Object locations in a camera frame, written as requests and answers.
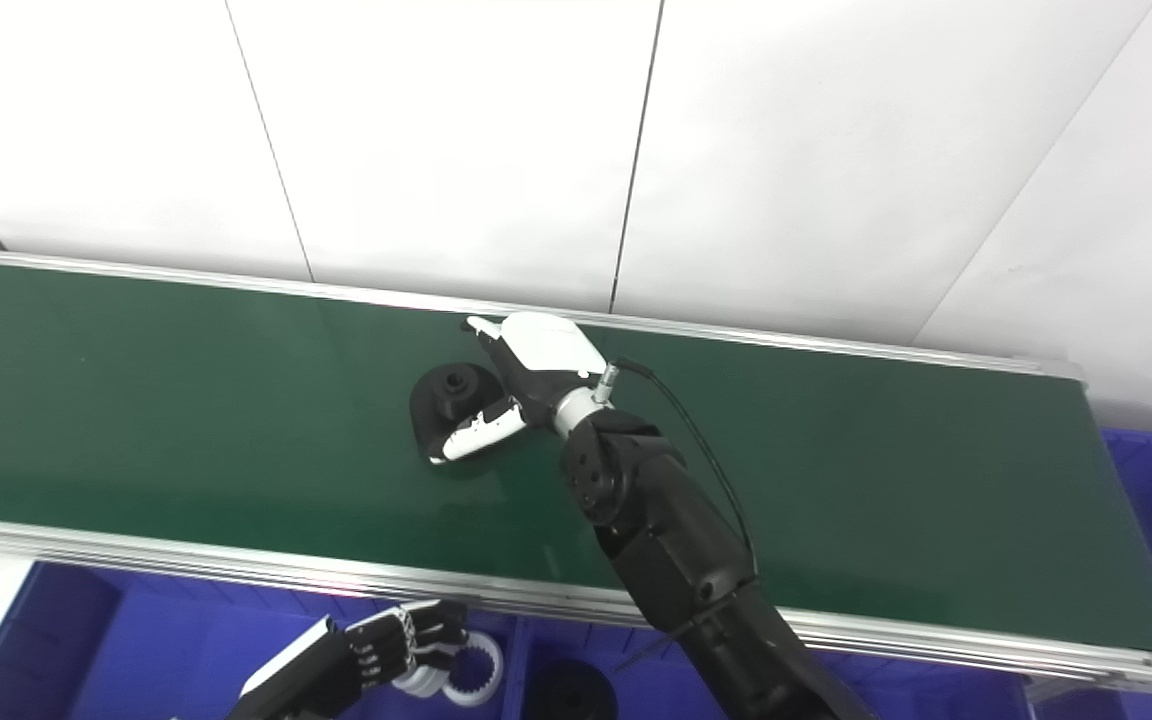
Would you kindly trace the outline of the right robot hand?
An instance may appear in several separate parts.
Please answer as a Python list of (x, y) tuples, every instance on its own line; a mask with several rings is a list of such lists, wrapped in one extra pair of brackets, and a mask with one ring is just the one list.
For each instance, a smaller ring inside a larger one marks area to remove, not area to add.
[(567, 439), (579, 420), (608, 409), (611, 365), (570, 319), (467, 316), (462, 328), (492, 365), (449, 364), (420, 379), (429, 424), (417, 434), (431, 464), (480, 455), (526, 429)]

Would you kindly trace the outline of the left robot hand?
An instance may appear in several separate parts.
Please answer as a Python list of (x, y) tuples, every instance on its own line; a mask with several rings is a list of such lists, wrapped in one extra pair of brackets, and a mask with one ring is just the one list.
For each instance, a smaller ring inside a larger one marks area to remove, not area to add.
[(247, 679), (229, 719), (338, 719), (384, 687), (425, 700), (467, 647), (467, 602), (397, 602), (349, 626), (325, 616)]

